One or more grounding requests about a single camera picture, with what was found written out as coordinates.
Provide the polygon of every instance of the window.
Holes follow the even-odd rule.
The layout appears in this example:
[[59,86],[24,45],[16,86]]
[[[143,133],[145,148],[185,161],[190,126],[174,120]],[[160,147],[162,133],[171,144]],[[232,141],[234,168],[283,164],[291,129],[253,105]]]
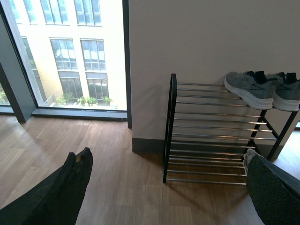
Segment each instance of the window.
[[58,70],[77,70],[72,40],[51,39],[52,49]]
[[46,99],[46,95],[45,95],[45,92],[44,92],[44,88],[43,88],[41,79],[39,77],[38,69],[37,69],[37,66],[36,66],[36,64],[34,62],[34,59],[33,59],[33,56],[32,56],[32,53],[31,53],[31,50],[30,50],[30,47],[29,47],[29,44],[28,44],[28,40],[27,40],[26,37],[22,37],[22,40],[23,40],[23,43],[24,43],[24,46],[25,46],[28,58],[30,60],[30,64],[31,64],[31,68],[33,70],[33,74],[34,74],[34,76],[36,78],[36,81],[37,81],[38,89],[41,92],[41,96],[42,96],[43,101],[46,101],[47,99]]
[[37,69],[37,66],[34,62],[34,59],[33,59],[33,56],[32,56],[32,53],[31,53],[31,50],[30,50],[30,47],[29,47],[29,44],[28,44],[28,40],[26,37],[22,37],[22,40],[23,40],[23,43],[24,43],[24,46],[25,46],[25,49],[26,49],[26,52],[27,52],[27,55],[29,57],[29,60],[30,60],[30,64],[32,66],[32,69]]
[[75,0],[77,21],[79,25],[100,25],[99,0]]
[[78,72],[59,71],[58,74],[64,94],[72,94],[74,102],[83,96]]
[[46,23],[68,23],[67,10],[64,0],[41,0]]
[[16,7],[15,7],[15,0],[9,0],[9,4],[10,4],[10,6],[11,6],[11,8],[12,8],[12,10],[13,10],[13,13],[14,13],[14,15],[15,15],[15,21],[16,21],[17,23],[22,23],[22,22],[21,22],[21,19],[20,19],[19,12],[18,12],[18,10],[17,10]]
[[37,23],[37,17],[31,0],[24,0],[24,5],[27,11],[27,15],[30,23]]
[[86,73],[89,93],[98,101],[98,105],[105,105],[104,97],[109,97],[106,73]]
[[103,41],[82,40],[86,71],[106,71]]

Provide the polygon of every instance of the glass pane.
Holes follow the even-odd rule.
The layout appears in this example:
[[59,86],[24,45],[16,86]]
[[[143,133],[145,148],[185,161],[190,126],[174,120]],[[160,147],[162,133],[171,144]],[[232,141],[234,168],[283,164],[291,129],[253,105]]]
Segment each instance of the glass pane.
[[31,50],[30,50],[30,47],[29,47],[29,44],[28,44],[28,40],[27,38],[23,37],[22,38],[23,42],[24,42],[24,46],[25,46],[25,49],[26,49],[26,52],[27,52],[27,55],[29,57],[29,60],[30,60],[30,64],[32,66],[32,69],[36,69],[37,66],[34,62],[34,59],[33,59],[33,56],[32,56],[32,53],[31,53]]
[[20,15],[19,15],[19,12],[18,10],[16,9],[16,3],[15,3],[15,0],[9,0],[9,4],[14,12],[14,15],[15,15],[15,20],[17,23],[22,23],[21,19],[20,19]]
[[99,0],[92,0],[93,12],[100,14]]
[[[108,10],[107,19],[114,21],[114,25],[105,24],[101,32],[94,26],[101,23],[99,0],[7,2],[11,4],[9,13],[22,21],[13,28],[21,34],[14,38],[19,44],[23,37],[24,45],[18,50],[40,107],[126,110],[121,1],[119,5],[101,2]],[[45,22],[58,26],[45,26]],[[70,26],[59,26],[62,23]],[[114,37],[115,42],[106,41],[108,37]],[[108,80],[114,80],[110,86]],[[96,98],[98,105],[85,103],[92,102],[90,98]]]
[[33,4],[31,2],[32,0],[24,0],[25,8],[27,10],[28,18],[30,23],[36,23],[36,15],[35,15],[35,9],[33,7]]

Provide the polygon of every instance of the potted plant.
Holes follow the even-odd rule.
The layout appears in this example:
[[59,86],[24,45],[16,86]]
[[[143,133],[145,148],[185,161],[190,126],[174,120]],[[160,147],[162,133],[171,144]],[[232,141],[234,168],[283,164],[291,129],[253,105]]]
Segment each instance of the potted plant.
[[111,105],[111,100],[112,99],[110,97],[104,96],[103,100],[104,100],[104,106],[110,106]]
[[82,96],[79,99],[77,99],[77,102],[79,102],[82,105],[82,107],[84,107],[86,103],[86,99]]
[[57,97],[56,98],[56,103],[59,104],[60,106],[64,106],[64,105],[66,105],[66,100],[63,96],[62,97]]
[[86,102],[89,106],[92,106],[97,103],[97,99],[95,99],[94,97],[87,97]]

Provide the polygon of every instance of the gray sneaker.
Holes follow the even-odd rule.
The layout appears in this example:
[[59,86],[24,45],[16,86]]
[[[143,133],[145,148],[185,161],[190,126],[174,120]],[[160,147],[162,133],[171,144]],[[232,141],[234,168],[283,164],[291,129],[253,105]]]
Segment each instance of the gray sneaker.
[[284,111],[298,111],[300,104],[300,80],[296,73],[269,74],[267,78],[277,78],[279,84],[276,87],[273,106]]
[[224,81],[230,92],[240,96],[250,107],[260,110],[272,108],[277,84],[276,78],[267,79],[263,71],[230,72]]

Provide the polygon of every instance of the shoe rack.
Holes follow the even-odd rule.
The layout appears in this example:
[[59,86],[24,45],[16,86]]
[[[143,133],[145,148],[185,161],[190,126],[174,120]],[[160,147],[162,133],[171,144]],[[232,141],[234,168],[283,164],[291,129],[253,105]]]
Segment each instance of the shoe rack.
[[245,185],[243,154],[249,148],[260,154],[268,143],[271,160],[297,115],[291,112],[277,133],[267,111],[250,108],[223,85],[177,82],[171,74],[163,182]]

